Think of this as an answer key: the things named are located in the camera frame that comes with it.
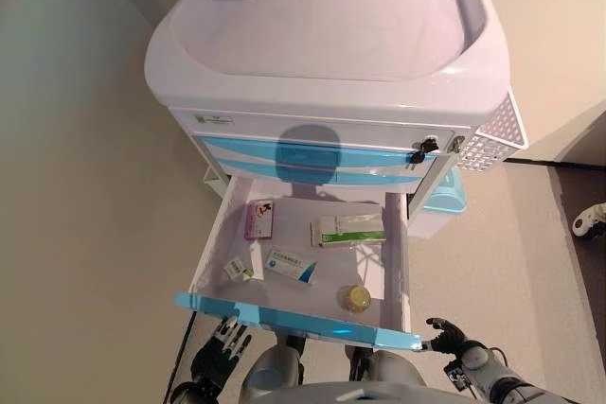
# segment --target lock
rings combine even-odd
[[[413,153],[410,157],[410,164],[413,166],[413,169],[416,165],[425,160],[425,153],[430,153],[437,149],[439,149],[439,145],[434,137],[425,138],[425,140],[420,143],[419,150]]]

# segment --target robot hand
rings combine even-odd
[[[235,317],[223,319],[191,363],[192,381],[177,386],[170,403],[216,404],[217,396],[252,339],[247,335],[239,345],[245,330],[246,326],[238,324]]]
[[[484,399],[494,404],[573,402],[525,382],[508,368],[507,358],[501,349],[488,349],[484,344],[468,339],[460,328],[444,319],[427,319],[427,324],[442,330],[442,333],[431,341],[423,342],[423,350],[456,356],[456,360],[446,365],[444,372],[459,392],[469,388],[475,397],[473,386]],[[494,350],[501,353],[504,363],[494,356]]]

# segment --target robot finger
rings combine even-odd
[[[246,347],[248,347],[248,344],[250,344],[252,339],[253,339],[252,335],[246,335],[246,338],[244,338],[244,341],[242,342],[240,349],[238,349],[238,351],[231,358],[232,361],[235,361],[235,363],[237,363],[240,360],[240,358],[244,354],[244,351],[246,350]]]
[[[240,328],[238,328],[238,332],[236,333],[234,338],[231,340],[231,342],[229,343],[227,348],[223,351],[228,357],[231,355],[233,350],[236,348],[236,345],[238,344],[238,341],[240,340],[241,336],[244,334],[244,331],[246,331],[246,325],[240,325]]]

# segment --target wall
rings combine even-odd
[[[160,402],[219,205],[143,79],[174,0],[0,0],[0,402]]]
[[[531,142],[516,157],[606,165],[606,0],[492,0]]]

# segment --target blue drawer front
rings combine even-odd
[[[317,167],[384,167],[410,163],[405,151],[355,149],[350,147],[313,146],[249,139],[198,136],[207,144],[244,155],[276,161],[285,165]],[[425,160],[433,160],[433,155]]]
[[[354,324],[296,312],[230,302],[193,293],[179,293],[177,305],[218,317],[237,316],[245,325],[268,325],[272,329],[305,332],[344,342],[365,343],[388,349],[420,350],[418,335],[369,325]]]
[[[421,177],[403,175],[358,174],[354,172],[333,172],[323,169],[305,169],[302,167],[262,165],[235,160],[218,161],[225,166],[235,167],[266,177],[274,177],[284,182],[298,182],[301,184],[410,184],[421,179]]]

